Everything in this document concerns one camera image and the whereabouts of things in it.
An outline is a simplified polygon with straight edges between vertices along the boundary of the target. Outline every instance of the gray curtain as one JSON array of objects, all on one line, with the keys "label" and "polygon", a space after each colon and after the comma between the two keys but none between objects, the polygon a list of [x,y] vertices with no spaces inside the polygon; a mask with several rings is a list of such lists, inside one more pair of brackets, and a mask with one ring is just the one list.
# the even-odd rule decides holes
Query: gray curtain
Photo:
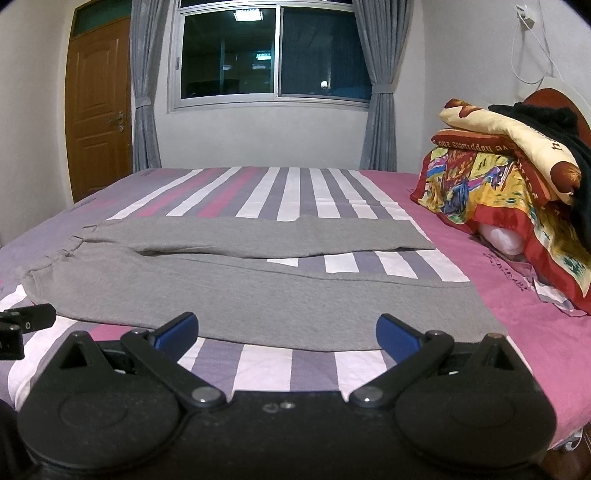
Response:
[{"label": "gray curtain", "polygon": [[353,0],[373,85],[359,168],[396,171],[394,76],[408,32],[412,0]]},{"label": "gray curtain", "polygon": [[129,59],[135,93],[134,171],[159,168],[154,93],[160,61],[163,17],[168,0],[133,0]]}]

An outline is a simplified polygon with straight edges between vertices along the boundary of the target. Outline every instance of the glass pane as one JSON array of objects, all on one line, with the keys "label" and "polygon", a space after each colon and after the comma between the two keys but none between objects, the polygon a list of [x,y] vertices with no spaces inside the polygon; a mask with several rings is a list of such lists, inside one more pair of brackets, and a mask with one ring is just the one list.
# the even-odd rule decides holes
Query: glass pane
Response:
[{"label": "glass pane", "polygon": [[131,15],[131,0],[100,0],[76,12],[72,35],[80,35],[93,28]]},{"label": "glass pane", "polygon": [[189,15],[181,98],[272,93],[275,8]]},{"label": "glass pane", "polygon": [[371,97],[352,12],[284,8],[281,94]]},{"label": "glass pane", "polygon": [[222,4],[229,0],[181,0],[181,8],[182,7],[192,7],[193,5],[203,5],[203,4]]}]

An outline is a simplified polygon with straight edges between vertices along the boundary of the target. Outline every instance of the white cable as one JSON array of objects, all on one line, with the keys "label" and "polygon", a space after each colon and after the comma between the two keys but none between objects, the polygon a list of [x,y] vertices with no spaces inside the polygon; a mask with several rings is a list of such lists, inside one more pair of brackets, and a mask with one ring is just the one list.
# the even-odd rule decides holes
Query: white cable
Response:
[{"label": "white cable", "polygon": [[[538,6],[540,7],[540,18],[541,18],[541,22],[542,22],[542,32],[544,34],[544,40],[546,41],[546,44],[548,44],[548,38],[546,36],[546,32],[545,32],[545,23],[544,23],[544,17],[542,15],[542,9],[541,9],[541,4],[540,4],[540,0],[538,0]],[[544,76],[546,75],[546,73],[548,73],[548,69],[550,67],[550,65],[553,65],[554,68],[556,68],[556,72],[558,73],[558,76],[560,77],[560,79],[562,81],[564,81],[564,78],[562,77],[562,74],[560,73],[560,70],[558,69],[558,65],[555,64],[554,60],[552,60],[552,56],[550,54],[550,46],[548,45],[548,49],[546,49],[542,43],[540,42],[540,40],[538,39],[538,37],[536,36],[536,34],[534,33],[534,31],[530,28],[530,26],[525,22],[525,20],[518,14],[517,15],[518,21],[517,24],[515,24],[514,27],[514,33],[513,33],[513,43],[511,44],[511,70],[513,71],[513,75],[515,75],[515,77],[523,83],[526,83],[527,85],[536,85],[537,83],[540,83]],[[550,61],[550,63],[548,64],[548,66],[546,67],[546,69],[544,70],[544,73],[542,74],[542,77],[539,78],[538,80],[534,81],[534,82],[528,82],[527,80],[524,80],[523,78],[521,78],[519,75],[517,75],[517,72],[515,71],[515,64],[514,64],[514,57],[515,57],[515,39],[517,38],[517,25],[519,24],[519,22],[523,23],[525,25],[525,27],[531,32],[531,34],[534,36],[536,42],[538,43],[538,45],[540,46],[540,48],[542,49],[542,51],[544,52],[544,55],[546,55],[546,58],[548,58],[548,60]]]},{"label": "white cable", "polygon": [[514,64],[515,39],[517,38],[517,25],[519,25],[519,20],[517,21],[517,23],[515,24],[515,27],[513,28],[513,43],[511,44],[511,71],[513,72],[513,75],[515,75],[515,77],[520,82],[526,83],[527,85],[536,85],[537,83],[540,83],[544,79],[544,76],[545,76],[546,72],[548,71],[548,68],[546,68],[544,74],[540,77],[540,79],[536,80],[534,82],[528,82],[527,80],[524,80],[519,75],[517,75],[517,72],[515,71],[515,64]]}]

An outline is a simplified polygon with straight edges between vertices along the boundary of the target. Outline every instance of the yellow pillowcase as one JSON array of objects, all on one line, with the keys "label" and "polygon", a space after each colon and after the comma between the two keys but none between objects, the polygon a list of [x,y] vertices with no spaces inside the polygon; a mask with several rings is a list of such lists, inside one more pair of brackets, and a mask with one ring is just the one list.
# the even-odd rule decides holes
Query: yellow pillowcase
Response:
[{"label": "yellow pillowcase", "polygon": [[439,118],[451,127],[473,132],[507,135],[523,150],[560,200],[573,203],[573,194],[581,183],[581,171],[570,150],[562,143],[542,135],[526,124],[452,99],[446,103]]}]

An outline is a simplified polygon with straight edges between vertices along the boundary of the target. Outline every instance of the wooden headboard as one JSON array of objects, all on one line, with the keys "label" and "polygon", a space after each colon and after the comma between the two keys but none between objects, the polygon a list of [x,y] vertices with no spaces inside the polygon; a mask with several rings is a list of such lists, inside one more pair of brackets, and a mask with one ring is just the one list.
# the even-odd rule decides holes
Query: wooden headboard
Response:
[{"label": "wooden headboard", "polygon": [[523,103],[552,108],[569,107],[579,117],[579,136],[591,148],[591,128],[575,103],[562,92],[550,87],[541,88],[527,97]]}]

